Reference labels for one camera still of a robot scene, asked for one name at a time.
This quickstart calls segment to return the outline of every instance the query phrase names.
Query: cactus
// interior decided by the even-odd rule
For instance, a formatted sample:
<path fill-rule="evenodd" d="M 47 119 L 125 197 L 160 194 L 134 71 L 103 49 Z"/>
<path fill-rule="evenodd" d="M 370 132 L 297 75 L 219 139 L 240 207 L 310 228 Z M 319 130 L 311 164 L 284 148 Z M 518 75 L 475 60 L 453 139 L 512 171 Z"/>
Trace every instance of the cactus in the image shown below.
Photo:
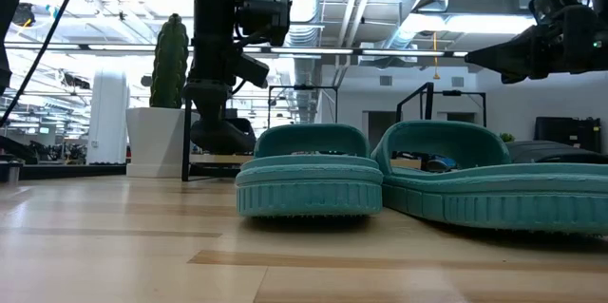
<path fill-rule="evenodd" d="M 162 25 L 154 55 L 150 107 L 180 108 L 186 81 L 188 34 L 178 14 L 173 13 Z"/>

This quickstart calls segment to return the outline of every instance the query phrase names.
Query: teal slipper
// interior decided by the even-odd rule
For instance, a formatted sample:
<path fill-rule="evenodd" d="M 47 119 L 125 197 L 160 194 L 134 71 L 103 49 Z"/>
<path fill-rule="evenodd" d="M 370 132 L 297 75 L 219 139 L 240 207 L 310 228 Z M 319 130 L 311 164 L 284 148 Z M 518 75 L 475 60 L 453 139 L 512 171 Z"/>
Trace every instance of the teal slipper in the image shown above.
<path fill-rule="evenodd" d="M 393 151 L 441 155 L 462 170 L 431 174 L 390 165 Z M 372 156 L 385 206 L 471 227 L 608 234 L 608 165 L 511 164 L 505 144 L 471 123 L 391 127 Z"/>
<path fill-rule="evenodd" d="M 344 156 L 294 152 L 334 151 Z M 369 215 L 382 210 L 382 178 L 363 134 L 343 124 L 264 132 L 237 176 L 244 217 Z"/>

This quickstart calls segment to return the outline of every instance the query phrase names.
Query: wooden floor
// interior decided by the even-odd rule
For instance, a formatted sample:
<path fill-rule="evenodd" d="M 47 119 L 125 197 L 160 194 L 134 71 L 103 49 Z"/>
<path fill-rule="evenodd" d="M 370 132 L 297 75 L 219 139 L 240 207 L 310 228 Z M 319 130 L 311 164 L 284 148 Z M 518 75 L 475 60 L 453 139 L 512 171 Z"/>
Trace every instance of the wooden floor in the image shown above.
<path fill-rule="evenodd" d="M 234 206 L 229 180 L 0 189 L 0 302 L 608 302 L 605 238 Z"/>

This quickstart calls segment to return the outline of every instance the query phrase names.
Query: black cable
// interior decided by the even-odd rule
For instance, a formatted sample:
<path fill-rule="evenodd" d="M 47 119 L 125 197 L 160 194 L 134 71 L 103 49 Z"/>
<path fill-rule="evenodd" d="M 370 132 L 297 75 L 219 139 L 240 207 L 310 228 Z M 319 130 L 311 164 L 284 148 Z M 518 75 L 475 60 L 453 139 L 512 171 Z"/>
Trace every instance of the black cable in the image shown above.
<path fill-rule="evenodd" d="M 245 83 L 247 82 L 247 80 L 244 80 L 240 82 L 240 84 L 238 85 L 237 89 L 232 91 L 232 95 L 237 94 L 241 88 L 243 88 L 243 86 L 245 85 Z"/>
<path fill-rule="evenodd" d="M 10 102 L 10 105 L 7 108 L 7 111 L 4 112 L 4 116 L 2 116 L 2 120 L 0 120 L 0 127 L 4 126 L 4 124 L 7 123 L 10 112 L 14 109 L 14 107 L 17 106 L 17 103 L 19 102 L 19 97 L 21 97 L 23 92 L 26 90 L 26 86 L 28 86 L 31 76 L 36 71 L 36 67 L 38 67 L 38 64 L 40 63 L 42 56 L 45 54 L 45 51 L 47 51 L 48 44 L 50 43 L 50 40 L 52 39 L 53 34 L 55 33 L 57 26 L 59 25 L 61 16 L 64 14 L 64 11 L 66 10 L 67 3 L 69 3 L 69 0 L 64 0 L 64 3 L 59 8 L 59 11 L 57 11 L 57 16 L 55 17 L 55 21 L 53 22 L 53 25 L 50 26 L 50 29 L 48 30 L 47 38 L 45 39 L 45 42 L 42 44 L 40 51 L 38 51 L 38 55 L 36 56 L 36 59 L 34 60 L 33 64 L 31 65 L 31 68 L 28 71 L 28 75 L 26 75 L 25 79 L 23 80 L 23 83 L 21 83 L 21 86 L 19 87 L 19 90 L 17 90 L 15 97 Z"/>

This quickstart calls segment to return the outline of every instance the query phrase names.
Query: white planter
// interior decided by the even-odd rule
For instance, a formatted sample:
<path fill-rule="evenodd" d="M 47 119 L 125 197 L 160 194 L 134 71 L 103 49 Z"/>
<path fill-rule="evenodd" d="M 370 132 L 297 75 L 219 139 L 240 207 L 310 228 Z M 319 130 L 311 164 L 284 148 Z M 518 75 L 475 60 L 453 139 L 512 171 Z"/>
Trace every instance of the white planter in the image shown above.
<path fill-rule="evenodd" d="M 126 110 L 131 163 L 126 175 L 135 178 L 179 178 L 183 149 L 181 109 L 141 107 Z M 192 123 L 199 114 L 192 113 Z"/>

